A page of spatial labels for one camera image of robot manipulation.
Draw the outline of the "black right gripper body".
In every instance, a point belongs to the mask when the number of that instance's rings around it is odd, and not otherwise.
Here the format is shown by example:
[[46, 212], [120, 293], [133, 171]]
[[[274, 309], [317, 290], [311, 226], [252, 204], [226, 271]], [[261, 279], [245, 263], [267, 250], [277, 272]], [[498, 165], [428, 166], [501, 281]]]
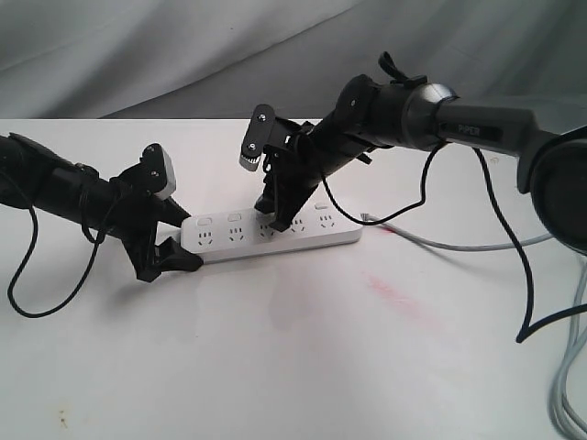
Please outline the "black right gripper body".
[[349, 137], [327, 117], [302, 125], [276, 117], [264, 152], [266, 197], [308, 197], [323, 177], [349, 163]]

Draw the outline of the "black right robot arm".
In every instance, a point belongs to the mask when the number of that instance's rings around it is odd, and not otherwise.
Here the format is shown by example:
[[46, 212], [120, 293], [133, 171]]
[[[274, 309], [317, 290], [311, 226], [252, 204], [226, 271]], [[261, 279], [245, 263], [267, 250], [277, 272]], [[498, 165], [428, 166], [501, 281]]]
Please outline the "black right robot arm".
[[375, 149], [432, 151], [449, 143], [514, 157], [516, 187], [529, 194], [542, 225], [561, 244], [586, 249], [586, 103], [565, 97], [457, 95], [424, 75], [408, 76], [383, 53], [389, 82], [361, 74], [317, 124], [257, 106], [242, 141], [240, 165], [266, 169], [256, 203], [285, 230], [321, 180]]

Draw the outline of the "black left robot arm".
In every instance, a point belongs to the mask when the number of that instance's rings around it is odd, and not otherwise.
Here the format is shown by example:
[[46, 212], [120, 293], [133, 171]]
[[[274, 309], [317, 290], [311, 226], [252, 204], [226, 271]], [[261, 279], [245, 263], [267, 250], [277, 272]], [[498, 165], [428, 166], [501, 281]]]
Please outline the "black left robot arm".
[[172, 194], [172, 160], [158, 143], [145, 147], [136, 165], [105, 180], [96, 169], [74, 164], [22, 135], [1, 138], [1, 202], [33, 205], [81, 226], [119, 239], [141, 281], [165, 271], [194, 272], [203, 259], [173, 238], [156, 241], [160, 223], [179, 227], [188, 213]]

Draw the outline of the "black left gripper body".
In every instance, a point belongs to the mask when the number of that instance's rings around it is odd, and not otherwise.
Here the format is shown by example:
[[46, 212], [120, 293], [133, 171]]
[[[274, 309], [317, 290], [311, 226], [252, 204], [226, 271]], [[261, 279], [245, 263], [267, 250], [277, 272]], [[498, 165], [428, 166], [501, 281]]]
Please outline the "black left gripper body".
[[154, 281], [161, 275], [155, 264], [157, 220], [143, 167], [131, 166], [109, 183], [115, 190], [116, 202], [108, 216], [110, 234], [122, 242], [137, 279]]

